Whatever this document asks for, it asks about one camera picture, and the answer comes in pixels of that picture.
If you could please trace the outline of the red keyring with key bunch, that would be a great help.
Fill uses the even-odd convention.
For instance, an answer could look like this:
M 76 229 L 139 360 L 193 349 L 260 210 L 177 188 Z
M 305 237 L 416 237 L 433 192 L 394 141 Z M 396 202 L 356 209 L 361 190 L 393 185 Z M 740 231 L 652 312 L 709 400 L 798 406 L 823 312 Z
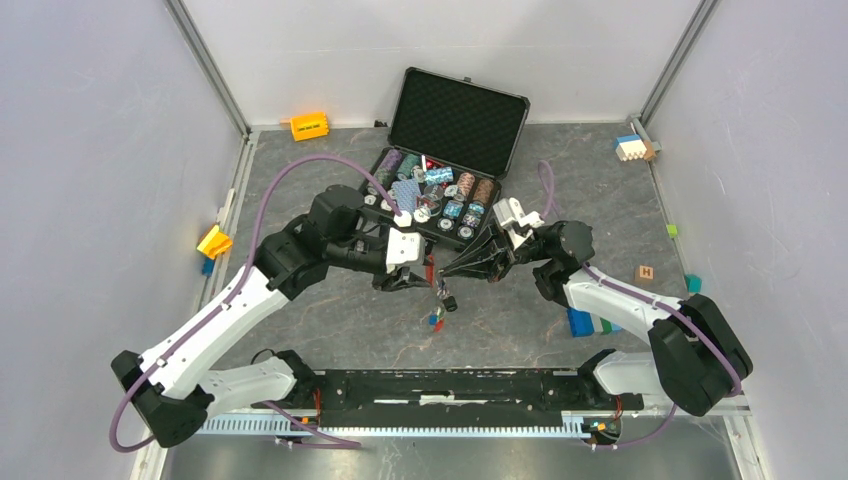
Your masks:
M 428 324 L 432 327 L 434 333 L 440 332 L 445 325 L 445 316 L 448 313 L 453 313 L 458 309 L 456 298 L 449 291 L 445 280 L 437 272 L 435 259 L 432 254 L 429 254 L 425 262 L 426 280 L 433 289 L 438 305 L 428 315 Z

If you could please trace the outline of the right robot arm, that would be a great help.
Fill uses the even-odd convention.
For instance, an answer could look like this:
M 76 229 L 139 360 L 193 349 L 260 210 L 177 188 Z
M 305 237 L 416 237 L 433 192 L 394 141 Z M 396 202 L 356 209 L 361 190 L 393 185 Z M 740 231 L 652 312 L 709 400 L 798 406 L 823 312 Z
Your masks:
M 604 351 L 582 365 L 577 392 L 591 408 L 622 394 L 663 395 L 702 417 L 741 394 L 753 363 L 712 299 L 637 288 L 592 266 L 594 254 L 592 229 L 580 221 L 543 225 L 518 247 L 506 230 L 490 226 L 440 274 L 493 283 L 515 265 L 535 263 L 545 300 L 607 320 L 647 344 L 649 352 Z

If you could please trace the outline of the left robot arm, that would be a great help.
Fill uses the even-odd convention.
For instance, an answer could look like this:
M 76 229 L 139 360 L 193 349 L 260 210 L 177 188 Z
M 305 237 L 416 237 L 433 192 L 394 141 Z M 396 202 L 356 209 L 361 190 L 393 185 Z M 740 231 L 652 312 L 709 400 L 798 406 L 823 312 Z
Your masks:
M 246 367 L 217 370 L 215 363 L 257 324 L 332 267 L 369 273 L 386 292 L 425 287 L 411 266 L 426 262 L 426 241 L 403 213 L 400 222 L 367 233 L 365 203 L 357 190 L 331 186 L 308 213 L 265 237 L 237 276 L 180 329 L 141 354 L 123 351 L 111 368 L 132 405 L 163 448 L 176 446 L 222 413 L 260 402 L 306 405 L 314 374 L 292 351 Z

